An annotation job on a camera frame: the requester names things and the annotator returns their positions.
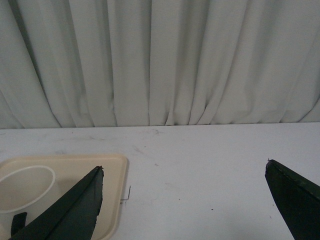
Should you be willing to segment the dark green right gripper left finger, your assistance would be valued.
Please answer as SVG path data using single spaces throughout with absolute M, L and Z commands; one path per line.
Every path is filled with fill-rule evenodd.
M 102 166 L 96 166 L 35 220 L 11 222 L 11 240 L 90 240 L 103 202 Z

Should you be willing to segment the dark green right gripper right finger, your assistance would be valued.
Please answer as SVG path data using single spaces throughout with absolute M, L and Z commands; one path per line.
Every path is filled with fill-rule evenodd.
M 320 186 L 274 159 L 265 179 L 275 205 L 295 240 L 320 238 Z

